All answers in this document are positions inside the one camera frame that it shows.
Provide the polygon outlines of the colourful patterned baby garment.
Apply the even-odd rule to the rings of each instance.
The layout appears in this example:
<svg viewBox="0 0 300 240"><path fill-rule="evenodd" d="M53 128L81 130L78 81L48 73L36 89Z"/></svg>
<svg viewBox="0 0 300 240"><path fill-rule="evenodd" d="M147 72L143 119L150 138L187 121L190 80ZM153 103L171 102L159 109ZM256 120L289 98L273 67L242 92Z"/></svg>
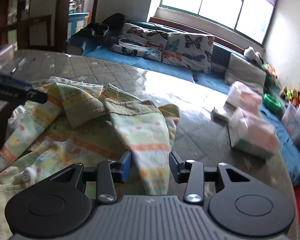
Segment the colourful patterned baby garment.
<svg viewBox="0 0 300 240"><path fill-rule="evenodd" d="M10 117L0 148L0 239L11 237L4 209L11 197L74 164L95 167L132 152L132 174L119 194L168 192L169 153L180 113L113 85L51 77L47 102L27 102Z"/></svg>

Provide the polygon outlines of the black silver pen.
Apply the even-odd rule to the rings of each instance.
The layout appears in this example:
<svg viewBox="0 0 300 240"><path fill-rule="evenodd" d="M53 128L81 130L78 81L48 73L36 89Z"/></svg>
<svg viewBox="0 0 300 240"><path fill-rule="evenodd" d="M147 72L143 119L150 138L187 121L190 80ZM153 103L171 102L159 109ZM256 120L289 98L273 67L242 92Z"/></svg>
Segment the black silver pen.
<svg viewBox="0 0 300 240"><path fill-rule="evenodd" d="M26 58L21 59L11 70L10 74L13 75L16 71L18 71L26 62Z"/></svg>

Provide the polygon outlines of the grey quilted star tablecloth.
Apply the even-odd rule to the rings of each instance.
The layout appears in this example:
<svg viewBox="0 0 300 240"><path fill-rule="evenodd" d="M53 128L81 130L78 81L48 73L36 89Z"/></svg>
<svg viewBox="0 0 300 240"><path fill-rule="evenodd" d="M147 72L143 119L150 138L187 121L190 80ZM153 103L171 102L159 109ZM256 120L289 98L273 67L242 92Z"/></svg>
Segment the grey quilted star tablecloth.
<svg viewBox="0 0 300 240"><path fill-rule="evenodd" d="M222 161L240 168L295 201L293 185L281 153L262 161L234 150L228 129L211 120L213 106L223 104L225 95L189 81L136 68L123 63L40 50L19 50L15 60L26 58L15 77L41 88L51 77L118 89L151 100L157 106L174 104L179 108L173 149L185 159L206 166Z"/></svg>

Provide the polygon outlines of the clear plastic food container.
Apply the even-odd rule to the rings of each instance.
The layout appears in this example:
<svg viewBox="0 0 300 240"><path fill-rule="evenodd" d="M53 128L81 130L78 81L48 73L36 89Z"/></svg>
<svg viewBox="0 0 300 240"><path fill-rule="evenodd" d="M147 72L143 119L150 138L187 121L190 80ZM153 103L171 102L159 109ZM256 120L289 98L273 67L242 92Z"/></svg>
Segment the clear plastic food container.
<svg viewBox="0 0 300 240"><path fill-rule="evenodd" d="M0 70L14 58L14 45L5 44L0 46Z"/></svg>

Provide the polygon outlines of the pink tissue pack near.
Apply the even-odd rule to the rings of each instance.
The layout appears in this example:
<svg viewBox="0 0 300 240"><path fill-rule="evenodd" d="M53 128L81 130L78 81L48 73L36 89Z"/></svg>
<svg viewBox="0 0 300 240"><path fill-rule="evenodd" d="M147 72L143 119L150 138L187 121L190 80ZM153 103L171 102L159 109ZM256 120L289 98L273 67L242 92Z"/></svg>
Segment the pink tissue pack near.
<svg viewBox="0 0 300 240"><path fill-rule="evenodd" d="M232 148L259 159L268 160L280 153L276 128L255 114L237 108L229 120L228 130Z"/></svg>

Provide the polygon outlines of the pink tissue pack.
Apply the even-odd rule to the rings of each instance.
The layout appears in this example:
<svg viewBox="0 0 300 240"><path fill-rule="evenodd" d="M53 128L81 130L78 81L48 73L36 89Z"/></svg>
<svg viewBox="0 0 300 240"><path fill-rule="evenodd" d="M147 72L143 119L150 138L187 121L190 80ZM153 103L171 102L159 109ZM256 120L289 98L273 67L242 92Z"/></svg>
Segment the pink tissue pack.
<svg viewBox="0 0 300 240"><path fill-rule="evenodd" d="M258 112L262 105L262 96L252 91L245 84L236 81L230 86L226 102L235 108L242 108L250 112Z"/></svg>
<svg viewBox="0 0 300 240"><path fill-rule="evenodd" d="M276 128L255 114L237 108L229 120L228 130L232 148L259 159L268 160L280 153Z"/></svg>

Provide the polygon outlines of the dark wooden shelf cabinet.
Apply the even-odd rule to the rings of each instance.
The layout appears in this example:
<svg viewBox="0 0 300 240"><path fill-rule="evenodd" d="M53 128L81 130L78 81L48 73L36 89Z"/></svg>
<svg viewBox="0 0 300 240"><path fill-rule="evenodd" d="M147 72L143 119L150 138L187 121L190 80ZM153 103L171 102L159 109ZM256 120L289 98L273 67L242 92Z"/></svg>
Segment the dark wooden shelf cabinet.
<svg viewBox="0 0 300 240"><path fill-rule="evenodd" d="M51 15L31 16L31 0L0 0L0 46L15 49L51 48ZM35 44L34 26L43 24L43 44Z"/></svg>

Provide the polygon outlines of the pink tissue pack far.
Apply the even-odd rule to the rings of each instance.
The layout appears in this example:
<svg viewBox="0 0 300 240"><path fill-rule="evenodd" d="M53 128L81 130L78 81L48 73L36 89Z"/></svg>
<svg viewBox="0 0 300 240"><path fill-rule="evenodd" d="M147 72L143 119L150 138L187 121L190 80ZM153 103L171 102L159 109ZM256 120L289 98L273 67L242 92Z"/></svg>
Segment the pink tissue pack far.
<svg viewBox="0 0 300 240"><path fill-rule="evenodd" d="M252 91L245 84L236 81L230 86L226 102L235 108L242 108L250 112L258 112L262 105L262 96Z"/></svg>

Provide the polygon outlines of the blue sofa bed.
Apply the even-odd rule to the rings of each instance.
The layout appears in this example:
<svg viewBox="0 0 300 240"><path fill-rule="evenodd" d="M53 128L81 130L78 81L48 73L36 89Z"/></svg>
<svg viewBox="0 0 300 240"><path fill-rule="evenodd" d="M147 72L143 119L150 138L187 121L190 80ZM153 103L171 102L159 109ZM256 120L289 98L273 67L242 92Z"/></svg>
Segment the blue sofa bed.
<svg viewBox="0 0 300 240"><path fill-rule="evenodd" d="M160 30L169 33L186 33L184 31L170 30L165 28L156 27L154 25L145 26L143 22L127 22L130 24L137 25L142 28L151 29L151 30ZM79 55L84 55L88 57L94 57L96 59L103 59L116 63L128 64L130 66L136 66L139 68L152 70L162 74L167 74L170 76L178 77L187 81L197 83L199 85L211 88L213 90L219 91L221 93L228 93L230 86L224 82L225 72L229 65L230 55L235 54L254 66L262 69L258 64L251 62L246 57L239 55L233 51L230 51L225 46L218 45L215 41L213 43L213 54L211 60L211 72L206 74L204 72L194 72L185 67L174 66L170 64L165 64L161 62L152 61L149 59L144 59L142 57L128 56L120 53L112 52L110 50L111 46L116 43L118 40L117 36L111 36L110 39L106 40L103 46L92 46L88 44L88 47L81 48L72 45L67 45L66 43L66 52L72 54L74 49L78 49ZM266 80L264 84L264 94L268 93L269 88L269 75L266 73ZM281 119L286 111L286 108L282 108L279 112L272 112L268 110L265 106L263 107L263 112L266 116L274 119L279 123L277 127L277 136L281 144L281 153L283 155L284 161L286 163L288 173L291 177L291 180L294 185L300 184L300 151L298 150L295 142L288 134L286 128L284 127Z"/></svg>

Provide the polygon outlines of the blue white small cabinet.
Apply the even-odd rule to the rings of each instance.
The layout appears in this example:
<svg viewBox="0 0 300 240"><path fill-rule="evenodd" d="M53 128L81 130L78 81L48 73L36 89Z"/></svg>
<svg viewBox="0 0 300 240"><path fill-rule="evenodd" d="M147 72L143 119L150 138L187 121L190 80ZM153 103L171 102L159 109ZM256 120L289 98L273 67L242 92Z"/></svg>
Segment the blue white small cabinet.
<svg viewBox="0 0 300 240"><path fill-rule="evenodd" d="M67 38L87 26L90 17L89 12L75 12L68 15Z"/></svg>

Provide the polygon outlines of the green plastic bowl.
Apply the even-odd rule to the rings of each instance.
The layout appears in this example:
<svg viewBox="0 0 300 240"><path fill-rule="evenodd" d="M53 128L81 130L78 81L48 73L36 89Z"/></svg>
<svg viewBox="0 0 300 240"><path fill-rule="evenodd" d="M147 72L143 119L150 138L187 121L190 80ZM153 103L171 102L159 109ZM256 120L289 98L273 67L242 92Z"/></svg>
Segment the green plastic bowl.
<svg viewBox="0 0 300 240"><path fill-rule="evenodd" d="M267 93L263 95L263 104L268 110L274 113L279 112L282 109L281 102L279 102L275 97Z"/></svg>

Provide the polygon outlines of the grey cushion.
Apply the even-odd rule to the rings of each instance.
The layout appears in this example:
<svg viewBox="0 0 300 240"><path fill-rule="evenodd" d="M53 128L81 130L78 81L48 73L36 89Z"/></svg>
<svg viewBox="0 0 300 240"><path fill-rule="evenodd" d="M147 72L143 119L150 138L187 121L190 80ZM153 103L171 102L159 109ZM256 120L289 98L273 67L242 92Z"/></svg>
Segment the grey cushion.
<svg viewBox="0 0 300 240"><path fill-rule="evenodd" d="M229 65L224 76L225 83L232 85L239 81L257 94L263 95L265 80L265 71L235 54L230 55Z"/></svg>

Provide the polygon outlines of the black bag on sofa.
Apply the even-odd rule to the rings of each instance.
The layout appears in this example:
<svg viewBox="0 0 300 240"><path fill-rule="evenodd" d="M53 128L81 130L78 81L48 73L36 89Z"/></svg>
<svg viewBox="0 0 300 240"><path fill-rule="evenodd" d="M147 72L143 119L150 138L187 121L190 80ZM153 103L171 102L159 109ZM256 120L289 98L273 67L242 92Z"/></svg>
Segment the black bag on sofa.
<svg viewBox="0 0 300 240"><path fill-rule="evenodd" d="M117 12L101 23L90 22L86 27L72 35L67 45L76 47L88 47L88 44L98 47L103 46L111 36L117 36L126 22L126 16Z"/></svg>

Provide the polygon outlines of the butterfly pillow upright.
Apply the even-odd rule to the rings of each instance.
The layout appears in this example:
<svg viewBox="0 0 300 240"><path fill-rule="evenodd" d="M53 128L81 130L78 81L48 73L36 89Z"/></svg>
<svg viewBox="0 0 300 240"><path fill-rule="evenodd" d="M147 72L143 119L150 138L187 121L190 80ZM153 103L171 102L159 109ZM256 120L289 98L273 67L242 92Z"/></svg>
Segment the butterfly pillow upright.
<svg viewBox="0 0 300 240"><path fill-rule="evenodd" d="M211 72L213 35L195 33L169 33L162 51L162 61L194 72Z"/></svg>

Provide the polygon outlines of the small plush toys pile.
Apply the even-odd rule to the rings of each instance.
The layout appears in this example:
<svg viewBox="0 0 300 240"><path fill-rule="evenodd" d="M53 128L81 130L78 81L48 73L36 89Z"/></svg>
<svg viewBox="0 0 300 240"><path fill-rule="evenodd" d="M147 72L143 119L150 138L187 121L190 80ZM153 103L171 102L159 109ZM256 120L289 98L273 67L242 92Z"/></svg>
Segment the small plush toys pile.
<svg viewBox="0 0 300 240"><path fill-rule="evenodd" d="M295 88L288 89L284 86L280 91L280 97L288 102L291 102L295 107L300 106L300 90Z"/></svg>

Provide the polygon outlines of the colourful plush toy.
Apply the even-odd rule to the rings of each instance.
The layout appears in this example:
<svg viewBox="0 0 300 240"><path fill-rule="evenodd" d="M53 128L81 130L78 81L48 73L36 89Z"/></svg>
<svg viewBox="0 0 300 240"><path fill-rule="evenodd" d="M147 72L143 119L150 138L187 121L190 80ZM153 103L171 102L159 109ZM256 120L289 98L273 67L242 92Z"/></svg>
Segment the colourful plush toy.
<svg viewBox="0 0 300 240"><path fill-rule="evenodd" d="M277 79L276 71L271 64L263 63L262 68L266 71L267 75L271 76L272 79Z"/></svg>

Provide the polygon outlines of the white plush toy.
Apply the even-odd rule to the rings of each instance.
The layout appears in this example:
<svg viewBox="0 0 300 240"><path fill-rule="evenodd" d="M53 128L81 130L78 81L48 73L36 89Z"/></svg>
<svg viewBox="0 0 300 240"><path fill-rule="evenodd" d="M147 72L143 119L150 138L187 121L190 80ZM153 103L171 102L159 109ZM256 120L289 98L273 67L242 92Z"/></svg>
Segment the white plush toy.
<svg viewBox="0 0 300 240"><path fill-rule="evenodd" d="M254 48L252 46L249 46L248 48L246 48L244 50L244 54L243 54L247 59L251 60L251 61L255 61L256 63L258 63L259 65L262 65L264 63L263 59L262 59L262 55L261 53L259 53L258 51L255 51Z"/></svg>

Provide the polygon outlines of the butterfly pillow lying flat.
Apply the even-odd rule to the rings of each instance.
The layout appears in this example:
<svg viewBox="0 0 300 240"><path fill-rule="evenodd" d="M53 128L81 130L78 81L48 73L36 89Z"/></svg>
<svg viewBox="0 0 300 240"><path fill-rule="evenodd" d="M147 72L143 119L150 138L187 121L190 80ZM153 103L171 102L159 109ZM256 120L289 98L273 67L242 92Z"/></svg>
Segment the butterfly pillow lying flat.
<svg viewBox="0 0 300 240"><path fill-rule="evenodd" d="M168 42L168 33L125 23L118 40L110 50L128 56L142 57L161 62L162 52Z"/></svg>

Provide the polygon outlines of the green framed window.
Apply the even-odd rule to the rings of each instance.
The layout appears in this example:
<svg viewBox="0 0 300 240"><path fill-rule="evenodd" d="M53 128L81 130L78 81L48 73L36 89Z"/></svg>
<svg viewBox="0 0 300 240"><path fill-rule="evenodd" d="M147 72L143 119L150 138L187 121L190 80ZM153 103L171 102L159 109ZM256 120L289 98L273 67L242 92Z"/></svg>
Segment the green framed window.
<svg viewBox="0 0 300 240"><path fill-rule="evenodd" d="M196 16L263 44L277 0L161 0L167 9Z"/></svg>

